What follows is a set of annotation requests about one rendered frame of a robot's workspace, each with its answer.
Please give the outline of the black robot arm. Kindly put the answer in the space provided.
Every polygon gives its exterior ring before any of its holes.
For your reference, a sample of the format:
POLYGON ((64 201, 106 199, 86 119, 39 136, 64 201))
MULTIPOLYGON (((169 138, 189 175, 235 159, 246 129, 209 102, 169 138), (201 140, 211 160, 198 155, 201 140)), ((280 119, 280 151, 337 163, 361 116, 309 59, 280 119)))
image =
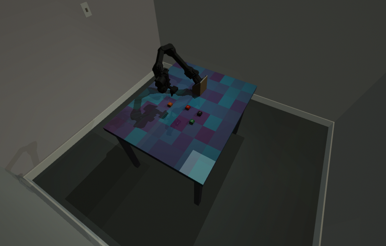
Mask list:
POLYGON ((166 81, 169 80, 168 69, 163 70, 163 56, 164 54, 167 54, 168 56, 172 57, 183 69, 184 74, 189 78, 193 79, 195 82, 195 85, 202 81, 201 77, 198 75, 199 71, 195 70, 194 68, 188 66, 183 59, 176 53, 176 49, 173 46, 173 44, 166 44, 161 46, 158 49, 157 53, 157 59, 156 63, 152 68, 152 71, 156 77, 156 86, 158 87, 157 90, 160 93, 165 93, 168 89, 167 85, 165 84, 166 81))

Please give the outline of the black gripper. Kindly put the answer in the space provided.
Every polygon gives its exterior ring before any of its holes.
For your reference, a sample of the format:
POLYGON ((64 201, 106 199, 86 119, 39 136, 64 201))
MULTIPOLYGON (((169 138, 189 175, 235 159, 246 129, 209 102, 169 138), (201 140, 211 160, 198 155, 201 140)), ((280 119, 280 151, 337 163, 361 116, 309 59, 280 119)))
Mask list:
POLYGON ((176 86, 173 86, 173 87, 170 86, 170 82, 169 82, 169 81, 170 81, 170 79, 169 79, 168 81, 166 81, 165 84, 166 84, 167 87, 170 89, 171 96, 173 96, 173 94, 175 94, 176 91, 179 90, 179 89, 178 89, 178 87, 176 87, 176 86))

